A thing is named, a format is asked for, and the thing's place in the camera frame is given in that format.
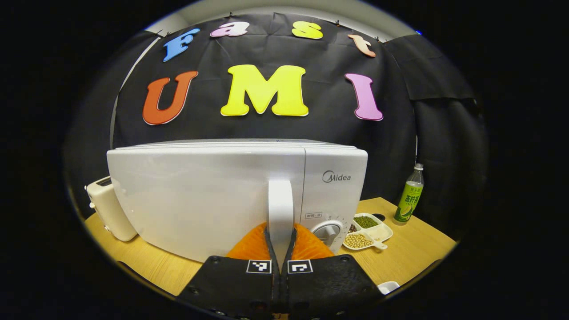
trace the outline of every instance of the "letter m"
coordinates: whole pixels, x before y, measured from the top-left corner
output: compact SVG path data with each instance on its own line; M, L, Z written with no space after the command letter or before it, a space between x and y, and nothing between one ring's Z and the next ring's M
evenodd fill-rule
M249 106L244 103L245 92L249 95L257 113L265 112L275 93L277 103L271 110L278 116L306 116L308 107L302 101L301 78L306 73L295 65L282 65L265 80L256 66L251 64L234 65L228 69L233 75L227 104L221 108L224 116L244 116Z

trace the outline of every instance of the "midea logo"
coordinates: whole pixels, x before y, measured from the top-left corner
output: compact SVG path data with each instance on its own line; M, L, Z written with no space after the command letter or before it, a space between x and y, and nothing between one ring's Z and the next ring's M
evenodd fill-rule
M343 174L337 175L332 170L328 170L324 172L324 174L322 175L322 181L324 181L325 183L330 183L332 181L350 180L351 178L352 176L350 175L343 175Z

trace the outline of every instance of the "beans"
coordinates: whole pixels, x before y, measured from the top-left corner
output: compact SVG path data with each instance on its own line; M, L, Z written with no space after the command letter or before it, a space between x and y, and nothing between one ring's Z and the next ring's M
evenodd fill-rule
M355 235L348 235L344 240L344 243L351 248L359 249L363 247L367 247L368 245L373 244L372 241L368 240L364 235L361 233Z
M362 228L366 229L377 225L377 222L373 221L372 218L366 216L355 217L354 221L357 222L357 224L359 224Z

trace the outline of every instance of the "green drink bottle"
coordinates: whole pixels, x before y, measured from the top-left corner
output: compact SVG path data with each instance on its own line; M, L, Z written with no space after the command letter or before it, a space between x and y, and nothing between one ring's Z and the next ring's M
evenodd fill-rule
M423 171L423 165L416 163L415 171L413 171L409 178L407 178L405 188L403 189L403 195L401 196L401 200L397 206L397 211L393 217L393 223L396 225L405 225L407 221L411 219L413 211L415 211L415 207L419 202L419 197L421 196L421 192L423 192L424 186L424 179L421 171Z

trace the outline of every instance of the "white wall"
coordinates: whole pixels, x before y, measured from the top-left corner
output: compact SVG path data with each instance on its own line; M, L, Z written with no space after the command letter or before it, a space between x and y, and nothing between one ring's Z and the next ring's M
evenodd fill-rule
M335 22L380 41L415 31L386 12L357 0L202 0L189 5L147 28L152 32L175 32L200 22L247 13L291 13Z

